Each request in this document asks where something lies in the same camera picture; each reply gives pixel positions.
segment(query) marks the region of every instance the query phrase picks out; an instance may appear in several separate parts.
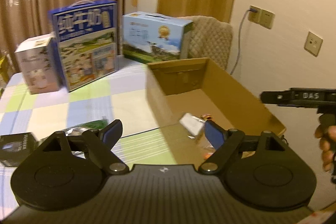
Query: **small black box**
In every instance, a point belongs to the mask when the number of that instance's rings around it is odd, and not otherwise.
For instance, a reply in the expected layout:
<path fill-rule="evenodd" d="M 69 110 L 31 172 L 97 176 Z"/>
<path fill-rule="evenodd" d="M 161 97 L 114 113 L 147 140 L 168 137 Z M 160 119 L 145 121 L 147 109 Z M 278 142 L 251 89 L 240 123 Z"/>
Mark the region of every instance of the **small black box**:
<path fill-rule="evenodd" d="M 17 167 L 38 146 L 31 133 L 0 136 L 0 162 L 7 167 Z"/>

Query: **tablecloth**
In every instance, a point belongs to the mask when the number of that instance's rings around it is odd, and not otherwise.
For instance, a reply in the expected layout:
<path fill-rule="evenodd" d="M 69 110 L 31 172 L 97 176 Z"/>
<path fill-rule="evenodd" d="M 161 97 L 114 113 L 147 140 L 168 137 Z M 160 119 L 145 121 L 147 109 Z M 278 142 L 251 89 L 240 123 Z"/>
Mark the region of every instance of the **tablecloth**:
<path fill-rule="evenodd" d="M 106 117 L 120 119 L 123 136 L 112 151 L 131 168 L 139 164 L 176 164 L 145 95 L 145 65 L 119 58 L 119 71 L 68 93 L 31 95 L 21 73 L 15 74 L 0 99 L 0 135 L 33 132 L 37 139 L 56 130 Z M 0 218 L 17 202 L 10 187 L 15 168 L 0 170 Z"/>

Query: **black circular disc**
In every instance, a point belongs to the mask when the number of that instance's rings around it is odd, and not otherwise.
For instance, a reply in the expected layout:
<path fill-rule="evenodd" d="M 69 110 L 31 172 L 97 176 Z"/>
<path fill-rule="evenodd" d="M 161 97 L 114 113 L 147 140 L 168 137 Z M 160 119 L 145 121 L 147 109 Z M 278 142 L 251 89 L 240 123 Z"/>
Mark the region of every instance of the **black circular disc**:
<path fill-rule="evenodd" d="M 261 210 L 289 210 L 310 199 L 316 178 L 303 162 L 283 157 L 238 160 L 226 174 L 225 183 L 240 200 Z"/>
<path fill-rule="evenodd" d="M 19 204 L 54 211 L 91 199 L 102 180 L 92 162 L 57 151 L 23 162 L 11 177 L 11 188 Z"/>

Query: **power socket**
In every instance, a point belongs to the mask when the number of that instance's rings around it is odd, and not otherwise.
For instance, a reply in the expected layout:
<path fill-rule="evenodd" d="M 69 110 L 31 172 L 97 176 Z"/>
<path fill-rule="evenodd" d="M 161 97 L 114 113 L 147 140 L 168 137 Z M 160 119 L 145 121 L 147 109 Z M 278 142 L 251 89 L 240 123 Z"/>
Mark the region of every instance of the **power socket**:
<path fill-rule="evenodd" d="M 308 32 L 307 40 L 304 45 L 306 51 L 317 57 L 322 46 L 323 39 L 312 32 Z"/>
<path fill-rule="evenodd" d="M 262 10 L 259 24 L 267 29 L 271 29 L 273 27 L 274 17 L 275 14 L 266 10 Z"/>
<path fill-rule="evenodd" d="M 253 22 L 253 23 L 259 23 L 260 20 L 260 15 L 261 15 L 261 9 L 255 6 L 250 6 L 250 8 L 257 10 L 256 13 L 254 12 L 249 12 L 249 21 Z"/>

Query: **table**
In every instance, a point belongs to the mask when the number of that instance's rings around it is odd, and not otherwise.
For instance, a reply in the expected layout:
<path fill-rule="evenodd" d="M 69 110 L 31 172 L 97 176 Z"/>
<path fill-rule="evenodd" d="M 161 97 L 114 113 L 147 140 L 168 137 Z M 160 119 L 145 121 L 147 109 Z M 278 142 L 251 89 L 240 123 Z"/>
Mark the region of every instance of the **table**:
<path fill-rule="evenodd" d="M 123 136 L 112 151 L 131 168 L 139 164 L 176 164 L 145 95 L 145 65 L 119 58 L 119 71 L 68 93 L 31 95 L 21 73 L 15 74 L 0 99 L 0 135 L 33 132 L 42 139 L 54 131 L 106 117 L 120 119 Z M 10 187 L 15 168 L 0 170 L 0 219 L 17 202 Z"/>

